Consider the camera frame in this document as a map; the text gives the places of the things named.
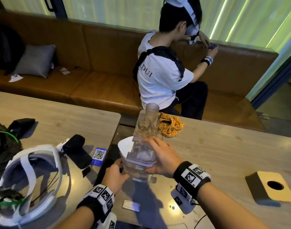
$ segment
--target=gray pillow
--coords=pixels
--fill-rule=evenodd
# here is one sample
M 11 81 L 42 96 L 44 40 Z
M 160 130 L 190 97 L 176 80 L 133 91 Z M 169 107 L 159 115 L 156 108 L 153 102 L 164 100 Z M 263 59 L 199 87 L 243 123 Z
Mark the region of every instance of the gray pillow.
M 36 75 L 48 78 L 55 45 L 27 45 L 25 53 L 18 62 L 13 74 Z

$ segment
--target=blue sticker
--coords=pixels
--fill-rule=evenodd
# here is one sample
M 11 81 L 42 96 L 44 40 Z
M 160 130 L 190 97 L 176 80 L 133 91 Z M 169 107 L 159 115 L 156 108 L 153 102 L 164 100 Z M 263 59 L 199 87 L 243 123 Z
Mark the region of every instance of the blue sticker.
M 91 164 L 101 166 L 106 153 L 107 149 L 96 148 L 94 155 L 92 156 Z

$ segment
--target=black wristband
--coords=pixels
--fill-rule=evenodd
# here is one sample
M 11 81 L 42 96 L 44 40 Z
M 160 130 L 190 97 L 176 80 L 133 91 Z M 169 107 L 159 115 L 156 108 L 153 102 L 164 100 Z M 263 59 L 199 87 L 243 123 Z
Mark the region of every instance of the black wristband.
M 211 56 L 206 56 L 204 59 L 201 60 L 201 62 L 205 62 L 210 66 L 213 63 L 213 58 Z
M 81 206 L 90 208 L 96 220 L 101 219 L 102 221 L 111 211 L 114 202 L 115 196 L 113 192 L 107 186 L 99 184 L 83 197 L 77 208 Z
M 184 188 L 183 193 L 188 192 L 189 195 L 191 195 L 194 199 L 196 199 L 199 189 L 205 183 L 211 182 L 209 174 L 207 174 L 198 165 L 193 165 L 188 161 L 182 162 L 178 166 L 178 168 L 174 172 L 173 177 L 175 181 Z

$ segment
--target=forearm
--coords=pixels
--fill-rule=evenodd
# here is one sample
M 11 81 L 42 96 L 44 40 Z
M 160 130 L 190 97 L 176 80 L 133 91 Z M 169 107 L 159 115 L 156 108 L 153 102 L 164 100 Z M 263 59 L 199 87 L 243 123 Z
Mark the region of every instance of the forearm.
M 88 207 L 82 206 L 75 210 L 57 229 L 90 229 L 94 224 L 94 214 Z
M 194 77 L 190 83 L 195 83 L 199 79 L 199 77 L 201 77 L 201 75 L 205 72 L 207 67 L 208 64 L 206 62 L 202 62 L 200 65 L 198 65 L 197 68 L 193 71 Z
M 215 228 L 269 229 L 252 213 L 211 183 L 206 183 L 200 188 L 197 201 Z

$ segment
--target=black pants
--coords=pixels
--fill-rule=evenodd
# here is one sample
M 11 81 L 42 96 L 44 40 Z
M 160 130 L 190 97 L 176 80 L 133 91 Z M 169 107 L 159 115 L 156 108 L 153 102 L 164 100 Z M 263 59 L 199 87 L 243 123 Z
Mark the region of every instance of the black pants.
M 171 105 L 160 112 L 201 120 L 208 96 L 208 86 L 205 82 L 196 81 L 176 91 L 176 98 Z M 181 113 L 174 106 L 181 104 Z

